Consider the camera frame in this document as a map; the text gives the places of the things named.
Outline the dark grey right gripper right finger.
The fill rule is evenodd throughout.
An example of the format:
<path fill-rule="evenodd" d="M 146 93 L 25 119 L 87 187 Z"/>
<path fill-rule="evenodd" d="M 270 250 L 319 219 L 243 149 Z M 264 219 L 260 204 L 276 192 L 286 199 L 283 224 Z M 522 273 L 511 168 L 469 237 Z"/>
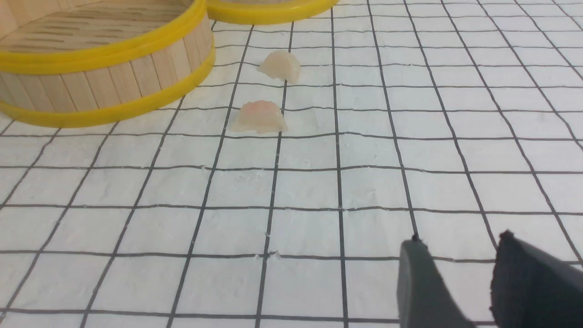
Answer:
<path fill-rule="evenodd" d="M 583 325 L 581 270 L 510 231 L 500 235 L 490 297 L 490 310 L 500 328 Z"/>

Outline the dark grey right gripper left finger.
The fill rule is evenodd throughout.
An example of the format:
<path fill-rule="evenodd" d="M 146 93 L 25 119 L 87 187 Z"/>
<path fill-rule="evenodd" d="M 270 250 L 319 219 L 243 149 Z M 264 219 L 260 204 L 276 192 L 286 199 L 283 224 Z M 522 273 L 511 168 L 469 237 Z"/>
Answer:
<path fill-rule="evenodd" d="M 396 288 L 402 328 L 474 328 L 449 293 L 427 246 L 414 234 L 400 245 Z"/>

